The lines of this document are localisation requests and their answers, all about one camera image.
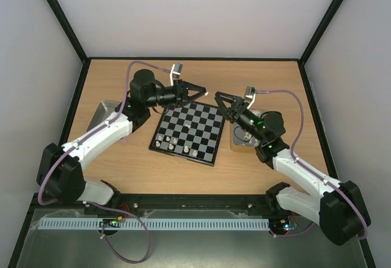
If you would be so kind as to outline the gold tin of white pieces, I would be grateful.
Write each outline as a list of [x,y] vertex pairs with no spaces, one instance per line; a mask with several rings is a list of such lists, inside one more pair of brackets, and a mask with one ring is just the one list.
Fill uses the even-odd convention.
[[255,153],[255,147],[259,146],[259,140],[253,135],[248,141],[244,140],[247,133],[242,127],[234,123],[230,125],[230,149],[236,153]]

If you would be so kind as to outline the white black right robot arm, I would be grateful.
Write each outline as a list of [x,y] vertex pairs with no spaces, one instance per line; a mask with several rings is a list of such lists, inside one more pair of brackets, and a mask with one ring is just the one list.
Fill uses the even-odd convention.
[[359,186],[332,178],[300,158],[294,145],[282,140],[286,130],[280,112],[266,111],[257,116],[250,111],[258,94],[254,87],[248,87],[243,98],[216,92],[214,99],[227,121],[258,140],[255,152],[260,162],[305,190],[300,192],[287,183],[279,183],[266,193],[267,209],[273,214],[287,210],[305,217],[335,245],[352,238],[365,239],[371,221]]

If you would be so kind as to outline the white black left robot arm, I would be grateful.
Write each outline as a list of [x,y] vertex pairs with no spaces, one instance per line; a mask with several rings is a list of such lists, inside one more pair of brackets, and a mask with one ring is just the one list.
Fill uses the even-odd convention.
[[156,107],[183,107],[207,95],[204,87],[181,79],[170,79],[165,86],[151,70],[135,72],[115,111],[100,124],[71,142],[49,144],[43,151],[37,175],[40,186],[37,200],[41,205],[56,201],[76,201],[106,205],[114,188],[104,181],[89,180],[83,171],[103,151],[139,129]]

